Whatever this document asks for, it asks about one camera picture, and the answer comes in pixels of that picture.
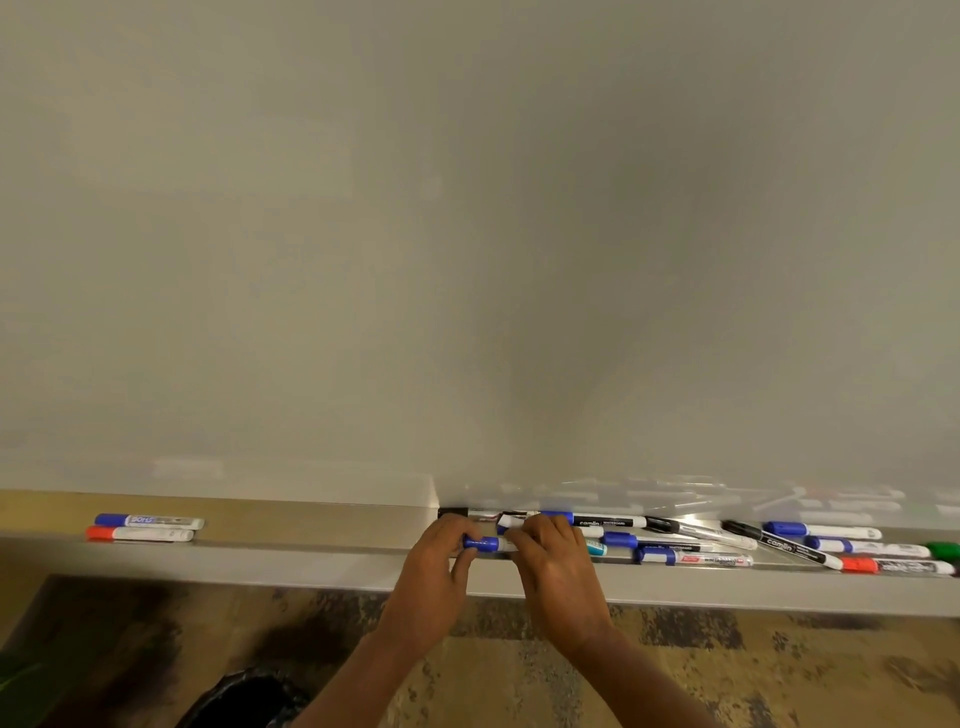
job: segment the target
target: floor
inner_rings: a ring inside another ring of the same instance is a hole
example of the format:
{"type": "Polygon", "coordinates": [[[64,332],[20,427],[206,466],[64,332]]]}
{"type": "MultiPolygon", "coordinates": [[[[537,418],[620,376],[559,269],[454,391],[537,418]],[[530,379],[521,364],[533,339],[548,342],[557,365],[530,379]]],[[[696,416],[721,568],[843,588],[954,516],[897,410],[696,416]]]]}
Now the floor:
{"type": "MultiPolygon", "coordinates": [[[[317,690],[384,595],[57,577],[18,634],[74,678],[44,728],[170,728],[226,672],[317,690]]],[[[960,621],[612,607],[617,625],[730,728],[960,726],[960,621]]],[[[472,599],[383,726],[615,726],[520,602],[472,599]]]]}

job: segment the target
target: hand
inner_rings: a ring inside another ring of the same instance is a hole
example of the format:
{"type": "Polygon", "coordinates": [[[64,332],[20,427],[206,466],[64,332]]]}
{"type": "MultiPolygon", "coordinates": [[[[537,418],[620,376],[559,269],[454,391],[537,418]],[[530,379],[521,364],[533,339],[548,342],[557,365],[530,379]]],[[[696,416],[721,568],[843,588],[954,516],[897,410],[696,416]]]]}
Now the hand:
{"type": "Polygon", "coordinates": [[[452,513],[431,523],[410,549],[394,592],[383,607],[376,635],[400,646],[416,661],[446,637],[467,599],[467,573],[476,548],[460,551],[453,570],[450,554],[464,534],[481,538],[476,523],[452,513]]]}
{"type": "Polygon", "coordinates": [[[574,662],[590,641],[614,629],[584,534],[563,516],[537,514],[504,535],[517,548],[511,558],[534,624],[574,662]]]}

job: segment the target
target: person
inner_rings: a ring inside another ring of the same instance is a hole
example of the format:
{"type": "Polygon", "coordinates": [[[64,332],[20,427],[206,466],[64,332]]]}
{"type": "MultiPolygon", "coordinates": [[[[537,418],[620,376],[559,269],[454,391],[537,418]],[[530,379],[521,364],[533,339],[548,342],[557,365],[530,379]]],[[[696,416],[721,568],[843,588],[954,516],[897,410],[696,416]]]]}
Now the person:
{"type": "MultiPolygon", "coordinates": [[[[467,599],[475,548],[449,556],[476,523],[446,514],[411,549],[376,628],[293,723],[373,728],[414,664],[449,633],[467,599]]],[[[579,528],[537,514],[505,534],[535,626],[610,706],[624,728],[716,728],[706,708],[616,627],[579,528]]]]}

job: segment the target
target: red marker cap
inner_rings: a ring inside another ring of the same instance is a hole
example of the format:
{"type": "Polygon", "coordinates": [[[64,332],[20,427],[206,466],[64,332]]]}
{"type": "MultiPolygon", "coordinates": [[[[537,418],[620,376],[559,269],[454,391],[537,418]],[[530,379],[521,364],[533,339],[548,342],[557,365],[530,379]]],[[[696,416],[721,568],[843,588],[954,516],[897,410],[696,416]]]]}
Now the red marker cap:
{"type": "Polygon", "coordinates": [[[876,561],[866,556],[841,556],[844,571],[853,571],[854,573],[877,573],[880,568],[876,561]]]}
{"type": "Polygon", "coordinates": [[[89,525],[86,528],[86,539],[88,541],[113,541],[113,526],[89,525]]]}

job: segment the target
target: person's left hand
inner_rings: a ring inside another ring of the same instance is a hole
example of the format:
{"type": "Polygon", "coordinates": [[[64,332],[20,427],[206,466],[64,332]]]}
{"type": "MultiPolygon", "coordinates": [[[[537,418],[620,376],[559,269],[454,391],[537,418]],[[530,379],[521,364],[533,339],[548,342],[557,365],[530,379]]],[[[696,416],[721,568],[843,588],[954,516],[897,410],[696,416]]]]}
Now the person's left hand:
{"type": "Polygon", "coordinates": [[[476,548],[460,552],[450,568],[450,554],[460,550],[464,534],[481,537],[476,523],[452,513],[431,523],[410,549],[394,592],[383,607],[376,634],[402,646],[419,660],[446,637],[467,599],[467,573],[476,548]]]}

